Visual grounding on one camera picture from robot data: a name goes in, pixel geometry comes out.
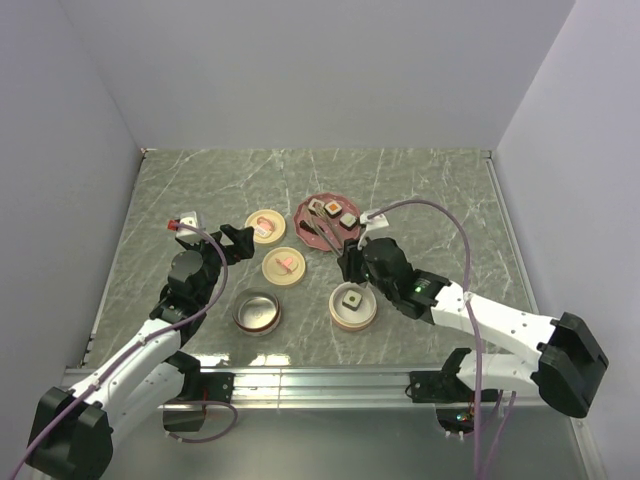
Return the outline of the green sushi roll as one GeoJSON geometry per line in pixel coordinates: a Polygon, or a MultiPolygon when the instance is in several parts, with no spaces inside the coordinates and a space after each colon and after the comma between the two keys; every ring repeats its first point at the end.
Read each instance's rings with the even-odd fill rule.
{"type": "Polygon", "coordinates": [[[341,304],[343,307],[351,310],[357,311],[362,302],[362,294],[354,289],[347,290],[341,300],[341,304]]]}

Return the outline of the yellow sushi roll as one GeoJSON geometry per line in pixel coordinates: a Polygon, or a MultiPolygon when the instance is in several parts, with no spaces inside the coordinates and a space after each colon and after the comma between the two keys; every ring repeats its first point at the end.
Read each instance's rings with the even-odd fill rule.
{"type": "Polygon", "coordinates": [[[349,212],[342,215],[339,219],[339,225],[347,231],[353,230],[357,224],[358,218],[349,212]]]}

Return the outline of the black seaweed piece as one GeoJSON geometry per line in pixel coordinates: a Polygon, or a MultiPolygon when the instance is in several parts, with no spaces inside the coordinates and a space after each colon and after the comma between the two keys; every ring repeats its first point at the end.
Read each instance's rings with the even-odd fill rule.
{"type": "Polygon", "coordinates": [[[309,222],[307,222],[306,220],[301,220],[301,221],[299,222],[299,227],[300,227],[302,230],[304,230],[304,231],[306,231],[306,232],[310,233],[311,235],[317,235],[317,234],[318,234],[318,232],[316,231],[316,229],[315,229],[315,228],[314,228],[314,227],[313,227],[309,222]]]}

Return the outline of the steel food tongs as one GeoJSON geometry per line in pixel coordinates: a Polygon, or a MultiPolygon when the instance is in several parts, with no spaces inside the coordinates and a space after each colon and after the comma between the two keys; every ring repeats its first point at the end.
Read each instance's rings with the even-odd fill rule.
{"type": "Polygon", "coordinates": [[[331,223],[330,217],[325,211],[320,216],[313,215],[308,210],[308,205],[307,211],[309,213],[309,223],[316,229],[318,235],[323,238],[330,250],[337,257],[342,256],[344,252],[344,239],[337,228],[331,223]]]}

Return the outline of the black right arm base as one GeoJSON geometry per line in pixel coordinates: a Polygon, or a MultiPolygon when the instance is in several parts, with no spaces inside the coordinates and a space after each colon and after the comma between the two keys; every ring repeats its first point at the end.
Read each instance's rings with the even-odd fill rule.
{"type": "Polygon", "coordinates": [[[458,378],[470,348],[456,348],[439,370],[410,371],[405,395],[413,403],[451,404],[468,401],[472,390],[458,378]]]}

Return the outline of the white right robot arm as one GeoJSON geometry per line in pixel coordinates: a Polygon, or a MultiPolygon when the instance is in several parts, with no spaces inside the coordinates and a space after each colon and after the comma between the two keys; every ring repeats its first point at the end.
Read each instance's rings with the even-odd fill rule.
{"type": "Polygon", "coordinates": [[[457,352],[441,374],[442,391],[460,400],[476,386],[475,370],[490,390],[535,393],[556,411],[587,416],[609,360],[579,316],[537,315],[464,294],[461,285],[415,269],[391,238],[345,242],[338,259],[343,278],[368,283],[404,316],[430,325],[478,334],[499,354],[457,352]]]}

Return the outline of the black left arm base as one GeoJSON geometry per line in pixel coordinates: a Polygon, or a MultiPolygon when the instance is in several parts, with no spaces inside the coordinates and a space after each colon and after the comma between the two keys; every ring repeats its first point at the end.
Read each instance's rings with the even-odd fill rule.
{"type": "Polygon", "coordinates": [[[211,400],[224,403],[231,401],[235,381],[234,373],[206,370],[197,358],[182,351],[174,353],[165,362],[176,367],[183,376],[182,387],[176,400],[211,400]]]}

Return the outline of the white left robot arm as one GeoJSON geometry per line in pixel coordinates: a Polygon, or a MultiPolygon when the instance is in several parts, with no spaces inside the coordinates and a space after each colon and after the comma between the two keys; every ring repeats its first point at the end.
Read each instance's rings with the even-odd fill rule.
{"type": "Polygon", "coordinates": [[[223,293],[228,268],[255,253],[254,230],[224,224],[209,234],[170,221],[181,253],[171,262],[159,301],[140,330],[112,358],[72,387],[38,402],[23,463],[54,479],[98,479],[115,447],[163,405],[231,409],[234,377],[208,374],[183,352],[223,293]]]}

